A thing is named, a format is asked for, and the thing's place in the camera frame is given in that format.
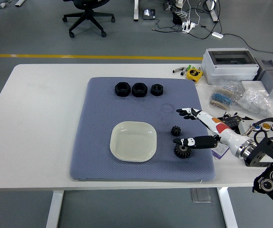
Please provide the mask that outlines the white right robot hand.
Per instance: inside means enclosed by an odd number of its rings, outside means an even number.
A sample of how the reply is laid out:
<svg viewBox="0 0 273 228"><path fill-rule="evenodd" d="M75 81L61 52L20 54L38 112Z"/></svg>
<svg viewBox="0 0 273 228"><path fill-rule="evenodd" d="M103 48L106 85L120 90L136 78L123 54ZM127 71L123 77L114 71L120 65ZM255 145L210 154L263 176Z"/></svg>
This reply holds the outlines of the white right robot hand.
<svg viewBox="0 0 273 228"><path fill-rule="evenodd" d="M229 146L232 154L242 159L241 146L250 140L248 136L242 136L235 133L229 126L224 124L221 120L213 117L207 112L194 108L182 108L176 110L180 116L185 119L198 119L203 125L205 125L211 132L220 137L220 142Z"/></svg>

